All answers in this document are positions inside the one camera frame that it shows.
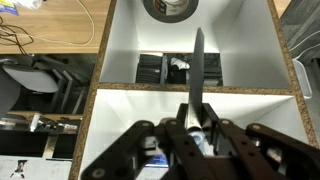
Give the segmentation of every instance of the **paper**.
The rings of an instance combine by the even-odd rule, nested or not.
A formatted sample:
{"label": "paper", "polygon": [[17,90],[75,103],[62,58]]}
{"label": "paper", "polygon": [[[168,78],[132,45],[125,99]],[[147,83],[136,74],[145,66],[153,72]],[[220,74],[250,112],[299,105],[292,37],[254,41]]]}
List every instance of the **paper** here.
{"label": "paper", "polygon": [[0,180],[68,179],[70,161],[49,161],[42,158],[0,158]]}
{"label": "paper", "polygon": [[17,16],[19,15],[15,5],[7,0],[0,0],[0,12],[7,12]]}

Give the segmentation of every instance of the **black tape roll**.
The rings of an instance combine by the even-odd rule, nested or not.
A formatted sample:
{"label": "black tape roll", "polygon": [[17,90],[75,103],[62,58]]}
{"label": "black tape roll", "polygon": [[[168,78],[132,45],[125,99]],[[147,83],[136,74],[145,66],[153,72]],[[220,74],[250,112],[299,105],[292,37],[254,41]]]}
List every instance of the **black tape roll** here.
{"label": "black tape roll", "polygon": [[177,23],[188,19],[196,11],[199,0],[190,0],[187,9],[179,15],[165,15],[160,13],[159,10],[154,6],[154,0],[143,0],[143,4],[147,12],[154,19],[164,23]]}

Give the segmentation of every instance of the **desk surface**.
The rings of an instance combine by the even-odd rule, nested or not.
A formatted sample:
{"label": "desk surface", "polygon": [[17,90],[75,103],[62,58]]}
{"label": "desk surface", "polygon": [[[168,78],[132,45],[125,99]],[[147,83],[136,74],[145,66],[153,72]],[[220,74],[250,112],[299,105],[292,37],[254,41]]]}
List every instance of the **desk surface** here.
{"label": "desk surface", "polygon": [[[97,53],[111,0],[82,0],[95,23],[95,36],[86,46],[51,43],[35,39],[25,46],[27,53]],[[291,0],[274,0],[279,16]],[[29,34],[51,40],[85,43],[91,36],[91,22],[76,0],[47,0],[38,10],[18,8],[20,16],[1,13],[5,24],[24,28]],[[0,45],[0,54],[20,54],[16,46]]]}

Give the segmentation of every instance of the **floor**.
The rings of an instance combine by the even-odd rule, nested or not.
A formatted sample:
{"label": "floor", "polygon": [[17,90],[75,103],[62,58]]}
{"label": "floor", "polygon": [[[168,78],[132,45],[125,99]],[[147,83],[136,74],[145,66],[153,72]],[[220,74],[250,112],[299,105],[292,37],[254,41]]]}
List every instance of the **floor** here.
{"label": "floor", "polygon": [[[291,0],[290,5],[281,17],[284,36],[289,49],[293,48],[309,35],[320,30],[320,1]],[[291,50],[291,56],[297,57],[305,49],[320,43],[320,33],[313,35],[299,47]],[[304,53],[298,60],[307,71],[313,96],[306,100],[309,115],[313,123],[318,142],[320,142],[320,74],[314,71],[311,59],[320,57],[320,46]]]}

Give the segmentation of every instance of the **white cable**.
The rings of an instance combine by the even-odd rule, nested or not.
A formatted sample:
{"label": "white cable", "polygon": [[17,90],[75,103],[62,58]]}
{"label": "white cable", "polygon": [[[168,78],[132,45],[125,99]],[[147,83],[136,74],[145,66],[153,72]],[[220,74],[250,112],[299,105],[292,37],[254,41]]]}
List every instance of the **white cable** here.
{"label": "white cable", "polygon": [[316,47],[318,47],[318,46],[320,46],[320,43],[317,44],[317,45],[314,45],[314,46],[312,46],[312,47],[309,47],[308,49],[302,51],[302,53],[300,53],[299,56],[296,56],[296,57],[293,58],[293,59],[294,59],[294,60],[298,60],[298,59],[302,56],[302,54],[304,54],[305,52],[309,51],[310,49],[316,48]]}
{"label": "white cable", "polygon": [[299,47],[302,43],[304,43],[306,40],[308,40],[311,36],[314,36],[316,34],[320,33],[320,30],[319,31],[316,31],[314,33],[312,33],[311,35],[309,35],[308,37],[306,37],[304,40],[302,40],[299,44],[295,45],[293,48],[291,48],[289,51],[292,51],[294,50],[295,48]]}
{"label": "white cable", "polygon": [[80,6],[84,9],[84,11],[87,13],[90,21],[91,21],[91,25],[92,25],[92,34],[91,34],[91,37],[90,39],[85,42],[85,43],[73,43],[73,42],[66,42],[66,41],[60,41],[60,40],[51,40],[51,39],[46,39],[46,38],[43,38],[43,37],[39,37],[39,36],[34,36],[34,35],[29,35],[29,34],[23,34],[23,33],[12,33],[12,32],[9,32],[9,31],[6,31],[4,29],[1,28],[0,26],[0,31],[3,31],[3,32],[6,32],[8,34],[12,34],[12,35],[17,35],[17,36],[27,36],[27,37],[32,37],[34,39],[40,39],[40,40],[43,40],[43,41],[47,41],[47,42],[52,42],[52,43],[61,43],[61,44],[70,44],[70,45],[77,45],[77,46],[85,46],[85,45],[88,45],[91,43],[91,41],[93,40],[94,38],[94,35],[95,35],[95,27],[94,27],[94,21],[93,21],[93,18],[92,16],[90,15],[88,9],[83,5],[82,2],[80,2],[80,0],[76,0]]}

